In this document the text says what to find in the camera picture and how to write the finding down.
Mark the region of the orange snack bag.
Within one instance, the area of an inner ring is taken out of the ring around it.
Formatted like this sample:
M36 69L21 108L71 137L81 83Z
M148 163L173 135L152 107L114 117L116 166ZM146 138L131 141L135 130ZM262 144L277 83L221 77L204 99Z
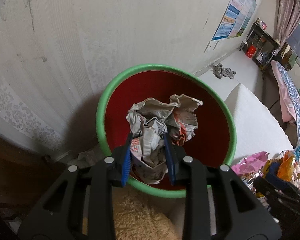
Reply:
M280 159L281 164L277 172L277 177L284 181L292 181L294 163L295 163L295 154L293 151L286 151L283 154L283 157Z

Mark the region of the paper wrapper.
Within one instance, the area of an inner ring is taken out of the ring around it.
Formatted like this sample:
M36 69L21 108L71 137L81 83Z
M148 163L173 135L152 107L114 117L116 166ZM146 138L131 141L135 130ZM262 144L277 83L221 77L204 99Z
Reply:
M170 103L147 98L132 105L126 116L133 134L132 171L143 183L154 185L163 180L168 172L164 134L177 146L191 140L198 128L194 111L202 104L198 99L174 94Z

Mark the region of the pink purple wrapper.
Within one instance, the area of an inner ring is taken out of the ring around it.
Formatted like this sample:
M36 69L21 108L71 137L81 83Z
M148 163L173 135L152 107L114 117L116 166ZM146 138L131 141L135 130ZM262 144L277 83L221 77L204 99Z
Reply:
M231 169L238 176L243 176L259 171L268 161L269 153L266 151L254 153L243 158L239 163L232 165Z

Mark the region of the red bin with green rim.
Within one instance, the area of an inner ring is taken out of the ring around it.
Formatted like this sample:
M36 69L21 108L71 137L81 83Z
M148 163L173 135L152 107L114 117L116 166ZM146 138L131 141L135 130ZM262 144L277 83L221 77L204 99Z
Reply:
M134 66L110 81L96 131L102 152L115 160L113 185L161 198L186 196L173 152L211 167L231 164L236 152L235 124L223 100L197 77L161 64Z

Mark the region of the white table pad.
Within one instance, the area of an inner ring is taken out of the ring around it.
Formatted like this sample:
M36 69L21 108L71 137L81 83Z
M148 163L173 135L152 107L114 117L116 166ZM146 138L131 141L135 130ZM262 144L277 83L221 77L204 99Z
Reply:
M230 147L230 126L221 104L230 111L236 134L236 150L230 164L266 151L273 157L293 146L279 122L267 107L243 84L238 84L225 101L218 103L207 91L201 93L204 104L196 111L199 127L185 144L185 152L207 166L225 161Z

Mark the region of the bed with plaid quilt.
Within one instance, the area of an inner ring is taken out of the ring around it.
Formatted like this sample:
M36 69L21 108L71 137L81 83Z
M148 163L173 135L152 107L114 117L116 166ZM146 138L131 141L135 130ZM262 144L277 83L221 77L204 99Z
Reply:
M295 125L297 142L300 142L300 95L284 66L274 60L270 64L279 88L282 122Z

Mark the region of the grey shoe left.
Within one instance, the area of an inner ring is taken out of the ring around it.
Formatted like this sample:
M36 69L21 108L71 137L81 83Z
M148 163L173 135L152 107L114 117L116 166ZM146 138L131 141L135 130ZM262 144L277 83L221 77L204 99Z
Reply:
M221 63L213 66L213 73L215 75L215 77L217 77L218 79L222 79L223 78L223 74L224 74L224 68L223 65Z

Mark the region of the grey shoe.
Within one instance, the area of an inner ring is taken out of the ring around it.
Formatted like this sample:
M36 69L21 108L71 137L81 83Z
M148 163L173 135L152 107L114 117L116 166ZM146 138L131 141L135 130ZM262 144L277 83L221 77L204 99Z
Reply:
M221 63L213 66L213 73L215 75L215 77L217 77L218 79L222 79L223 78L223 74L224 74L224 68L223 65Z
M236 72L230 68L224 68L222 70L222 74L224 77L228 77L230 79L234 79L235 75L236 75Z

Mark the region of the grey shoe right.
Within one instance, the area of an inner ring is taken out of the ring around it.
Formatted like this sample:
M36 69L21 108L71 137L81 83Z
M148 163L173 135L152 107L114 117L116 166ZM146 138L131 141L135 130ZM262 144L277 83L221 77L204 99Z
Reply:
M228 77L230 79L234 79L235 75L236 75L236 72L230 68L224 68L222 70L222 74L224 77Z

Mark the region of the red bucket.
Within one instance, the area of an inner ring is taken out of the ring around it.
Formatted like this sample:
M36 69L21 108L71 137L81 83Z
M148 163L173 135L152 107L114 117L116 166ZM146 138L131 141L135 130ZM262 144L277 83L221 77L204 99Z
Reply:
M246 51L246 55L249 58L252 58L256 53L256 47L254 45L249 45Z

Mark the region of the dark side table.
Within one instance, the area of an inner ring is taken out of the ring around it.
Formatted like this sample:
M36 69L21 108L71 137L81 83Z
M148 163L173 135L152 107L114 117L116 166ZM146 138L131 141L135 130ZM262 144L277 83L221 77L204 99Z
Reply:
M272 36L257 23L252 25L249 34L241 43L239 51L246 53L249 45L256 47L256 53L251 60L253 60L262 71L267 69L273 56L280 48L279 41L273 39Z

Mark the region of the blue learning poster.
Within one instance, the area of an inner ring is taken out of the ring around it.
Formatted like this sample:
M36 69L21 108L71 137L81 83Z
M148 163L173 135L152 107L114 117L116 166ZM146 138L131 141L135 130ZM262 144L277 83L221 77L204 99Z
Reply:
M232 3L239 5L238 0L230 0L212 41L228 38L232 28L234 27L239 10L235 8Z

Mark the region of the white grid poster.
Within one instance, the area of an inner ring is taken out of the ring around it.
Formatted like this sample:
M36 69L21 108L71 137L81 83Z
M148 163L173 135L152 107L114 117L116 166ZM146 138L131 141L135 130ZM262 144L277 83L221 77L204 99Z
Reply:
M244 21L245 15L247 14L247 12L249 10L248 6L245 5L247 0L238 0L238 1L239 1L239 5L232 3L232 5L239 10L239 13L237 14L237 18L234 23L234 27L232 28L228 38L236 37L236 35L239 31L239 28Z

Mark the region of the green blue poster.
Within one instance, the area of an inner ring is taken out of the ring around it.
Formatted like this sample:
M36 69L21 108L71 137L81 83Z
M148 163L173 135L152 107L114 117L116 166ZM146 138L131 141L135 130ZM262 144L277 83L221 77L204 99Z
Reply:
M256 3L256 0L247 0L245 5L248 6L249 10L248 10L247 14L245 15L244 21L241 24L236 37L241 36L243 34L243 31L245 31L250 19L252 18L254 11L256 9L257 3Z

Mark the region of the pink floral curtain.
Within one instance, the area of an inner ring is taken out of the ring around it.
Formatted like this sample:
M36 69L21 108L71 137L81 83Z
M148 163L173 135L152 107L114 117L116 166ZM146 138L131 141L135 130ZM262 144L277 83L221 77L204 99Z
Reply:
M300 22L300 0L277 0L275 38L282 47Z

